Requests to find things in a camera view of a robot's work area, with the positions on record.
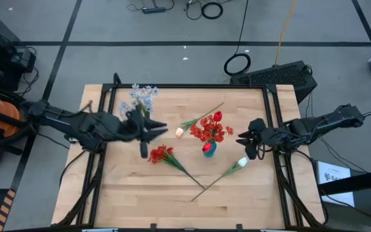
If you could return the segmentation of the white blossom flower bunch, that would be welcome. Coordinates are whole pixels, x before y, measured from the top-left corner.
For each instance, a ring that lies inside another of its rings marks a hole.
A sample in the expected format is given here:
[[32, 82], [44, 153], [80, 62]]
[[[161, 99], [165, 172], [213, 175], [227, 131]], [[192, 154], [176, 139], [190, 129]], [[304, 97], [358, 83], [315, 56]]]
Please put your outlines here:
[[119, 104], [119, 114], [121, 118], [127, 119], [126, 117], [127, 113], [135, 110], [138, 104], [139, 104], [139, 101], [136, 98], [131, 99], [130, 101], [122, 101]]
[[153, 97], [158, 95], [159, 89], [150, 85], [140, 87], [138, 84], [132, 84], [131, 88], [132, 90], [129, 93], [131, 105], [139, 106], [143, 115], [150, 118], [153, 113]]

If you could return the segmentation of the black metal beam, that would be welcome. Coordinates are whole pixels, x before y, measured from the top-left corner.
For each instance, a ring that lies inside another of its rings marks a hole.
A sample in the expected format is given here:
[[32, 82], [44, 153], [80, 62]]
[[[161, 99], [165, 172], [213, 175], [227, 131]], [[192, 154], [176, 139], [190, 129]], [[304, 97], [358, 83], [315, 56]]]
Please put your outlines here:
[[371, 173], [320, 184], [318, 189], [323, 195], [371, 189]]

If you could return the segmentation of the peach cream artificial tulip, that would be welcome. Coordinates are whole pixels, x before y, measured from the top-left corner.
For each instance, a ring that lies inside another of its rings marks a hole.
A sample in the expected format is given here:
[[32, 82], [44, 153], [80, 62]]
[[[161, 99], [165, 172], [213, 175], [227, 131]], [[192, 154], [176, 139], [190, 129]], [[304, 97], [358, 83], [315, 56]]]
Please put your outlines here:
[[213, 109], [211, 109], [210, 111], [208, 111], [206, 114], [198, 117], [198, 118], [195, 118], [195, 119], [192, 119], [190, 121], [186, 121], [186, 122], [182, 122], [180, 124], [180, 126], [176, 129], [175, 131], [175, 135], [177, 138], [181, 138], [182, 135], [188, 130], [191, 128], [192, 125], [194, 125], [196, 122], [198, 122], [200, 119], [208, 116], [210, 113], [214, 112], [215, 110], [217, 110], [219, 107], [221, 107], [223, 105], [223, 103], [220, 103], [219, 105], [215, 106]]

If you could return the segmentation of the black aluminium table frame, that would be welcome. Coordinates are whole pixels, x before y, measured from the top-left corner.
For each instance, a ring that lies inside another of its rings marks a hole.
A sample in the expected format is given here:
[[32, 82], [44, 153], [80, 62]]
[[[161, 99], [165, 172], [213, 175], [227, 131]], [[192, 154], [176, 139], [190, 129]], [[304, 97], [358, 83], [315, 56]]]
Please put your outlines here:
[[[138, 142], [111, 142], [100, 155], [85, 155], [79, 145], [70, 148], [70, 168], [64, 174], [52, 217], [64, 220], [88, 182], [98, 173], [99, 184], [86, 201], [77, 222], [96, 227], [159, 229], [283, 229], [304, 226], [305, 217], [278, 182], [284, 172], [308, 211], [324, 221], [308, 149], [301, 147], [290, 165], [285, 157], [268, 152], [225, 175], [245, 155], [236, 135], [262, 118], [276, 126], [298, 118], [294, 88], [288, 85], [228, 86], [224, 84], [161, 84], [153, 103], [152, 119], [167, 124], [167, 133], [153, 141], [174, 149], [185, 172], [167, 164], [153, 164], [139, 154]], [[234, 135], [221, 142], [214, 155], [202, 153], [202, 143], [176, 129], [210, 110], [221, 111], [222, 124]]]

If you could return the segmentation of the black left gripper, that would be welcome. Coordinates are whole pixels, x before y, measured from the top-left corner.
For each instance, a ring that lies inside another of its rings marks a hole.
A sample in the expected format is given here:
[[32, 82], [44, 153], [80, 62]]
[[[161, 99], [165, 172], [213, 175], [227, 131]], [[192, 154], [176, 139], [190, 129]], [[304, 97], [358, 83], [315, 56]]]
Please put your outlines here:
[[[147, 128], [163, 128], [167, 126], [164, 122], [158, 122], [151, 119], [147, 120]], [[163, 135], [168, 129], [149, 130], [147, 132], [147, 141], [151, 142], [155, 138]], [[140, 156], [142, 158], [148, 157], [147, 142], [142, 138], [145, 133], [144, 120], [139, 106], [134, 110], [126, 113], [126, 119], [120, 123], [118, 130], [119, 139], [124, 142], [132, 140], [140, 141]]]

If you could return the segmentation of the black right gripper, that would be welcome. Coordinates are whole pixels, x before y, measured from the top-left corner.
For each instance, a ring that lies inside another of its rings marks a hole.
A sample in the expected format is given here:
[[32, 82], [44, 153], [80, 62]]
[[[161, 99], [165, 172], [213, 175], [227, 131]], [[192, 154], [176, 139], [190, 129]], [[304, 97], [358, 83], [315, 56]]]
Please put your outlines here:
[[262, 160], [266, 153], [265, 147], [273, 147], [281, 144], [282, 132], [276, 128], [267, 128], [263, 119], [255, 119], [249, 123], [248, 131], [238, 135], [236, 142], [245, 146], [245, 152], [251, 160], [259, 158]]

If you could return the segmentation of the red blossom flower bunch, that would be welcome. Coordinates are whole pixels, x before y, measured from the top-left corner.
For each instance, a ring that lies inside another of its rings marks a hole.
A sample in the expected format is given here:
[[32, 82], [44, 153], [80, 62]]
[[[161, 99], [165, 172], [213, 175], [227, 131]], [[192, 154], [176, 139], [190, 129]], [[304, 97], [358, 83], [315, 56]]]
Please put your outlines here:
[[222, 142], [226, 135], [233, 135], [233, 128], [230, 126], [223, 127], [221, 121], [215, 122], [213, 115], [210, 114], [192, 125], [190, 134], [202, 142]]
[[205, 189], [194, 177], [192, 177], [189, 172], [181, 165], [178, 159], [174, 156], [174, 148], [167, 147], [166, 145], [161, 145], [157, 149], [153, 149], [150, 152], [149, 162], [153, 164], [164, 163], [169, 166], [172, 166], [181, 172], [185, 173], [190, 177], [194, 182], [196, 182], [201, 188]]

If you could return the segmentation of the blue patterned glass vase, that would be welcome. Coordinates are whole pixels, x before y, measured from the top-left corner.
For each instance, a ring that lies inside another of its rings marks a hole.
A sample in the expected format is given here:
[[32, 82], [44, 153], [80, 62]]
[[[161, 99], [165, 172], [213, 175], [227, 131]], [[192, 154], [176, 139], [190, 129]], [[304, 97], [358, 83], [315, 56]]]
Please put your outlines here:
[[216, 151], [216, 147], [217, 147], [216, 142], [211, 141], [210, 143], [213, 145], [211, 151], [207, 152], [207, 153], [203, 152], [204, 156], [207, 157], [207, 158], [210, 158], [214, 155], [214, 153]]

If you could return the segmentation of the white printed sign board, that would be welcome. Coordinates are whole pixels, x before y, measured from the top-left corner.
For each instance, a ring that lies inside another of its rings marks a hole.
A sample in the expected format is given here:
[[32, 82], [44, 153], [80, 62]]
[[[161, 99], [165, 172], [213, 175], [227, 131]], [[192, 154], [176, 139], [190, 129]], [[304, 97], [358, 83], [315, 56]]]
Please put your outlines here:
[[[329, 164], [322, 161], [316, 162], [316, 176], [318, 184], [325, 184], [335, 180], [349, 178], [350, 170], [341, 166]], [[355, 206], [353, 192], [338, 193], [329, 196], [322, 196], [322, 201], [342, 206]]]

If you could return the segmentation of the black power strip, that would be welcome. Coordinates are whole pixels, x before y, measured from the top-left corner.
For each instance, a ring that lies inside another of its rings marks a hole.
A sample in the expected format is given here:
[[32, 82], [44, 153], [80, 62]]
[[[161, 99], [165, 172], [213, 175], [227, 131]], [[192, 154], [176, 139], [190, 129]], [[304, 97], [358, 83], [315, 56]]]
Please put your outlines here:
[[164, 7], [154, 7], [154, 8], [143, 8], [142, 12], [144, 14], [154, 14], [154, 13], [162, 13], [165, 12], [167, 9]]

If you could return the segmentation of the white artificial tulip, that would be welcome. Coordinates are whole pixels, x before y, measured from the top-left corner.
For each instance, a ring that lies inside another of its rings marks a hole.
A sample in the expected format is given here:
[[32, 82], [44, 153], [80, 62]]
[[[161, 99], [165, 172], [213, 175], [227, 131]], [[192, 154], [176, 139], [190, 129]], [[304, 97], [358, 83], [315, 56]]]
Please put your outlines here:
[[233, 174], [236, 171], [239, 171], [239, 170], [243, 169], [247, 165], [248, 161], [249, 161], [249, 159], [247, 157], [240, 158], [227, 171], [225, 171], [220, 177], [218, 177], [215, 181], [213, 181], [210, 185], [208, 185], [208, 187], [206, 187], [199, 194], [197, 194], [194, 198], [192, 198], [191, 202], [196, 200], [200, 195], [202, 195], [204, 192], [206, 192], [211, 186], [216, 184], [223, 177], [226, 177], [228, 175]]

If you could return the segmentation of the black perforated computer case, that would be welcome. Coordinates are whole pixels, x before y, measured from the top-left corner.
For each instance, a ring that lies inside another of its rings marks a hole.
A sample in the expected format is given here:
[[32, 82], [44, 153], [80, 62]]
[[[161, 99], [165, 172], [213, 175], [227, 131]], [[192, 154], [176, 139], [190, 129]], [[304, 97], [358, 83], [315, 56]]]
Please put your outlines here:
[[318, 85], [312, 76], [312, 68], [303, 61], [283, 64], [272, 68], [231, 77], [230, 84], [238, 85], [292, 85], [297, 103], [301, 103]]

